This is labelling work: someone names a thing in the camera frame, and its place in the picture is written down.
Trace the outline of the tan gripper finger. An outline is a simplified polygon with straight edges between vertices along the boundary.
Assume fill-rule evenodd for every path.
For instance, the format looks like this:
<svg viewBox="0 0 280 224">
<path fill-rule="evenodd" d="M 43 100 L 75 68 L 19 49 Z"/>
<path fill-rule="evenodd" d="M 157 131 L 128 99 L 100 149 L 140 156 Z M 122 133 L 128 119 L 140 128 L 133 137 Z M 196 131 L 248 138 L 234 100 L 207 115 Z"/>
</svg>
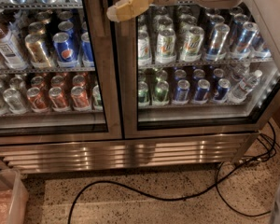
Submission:
<svg viewBox="0 0 280 224">
<path fill-rule="evenodd" d="M 109 7 L 106 16 L 115 22 L 128 21 L 148 10 L 154 0 L 119 0 Z"/>
</svg>

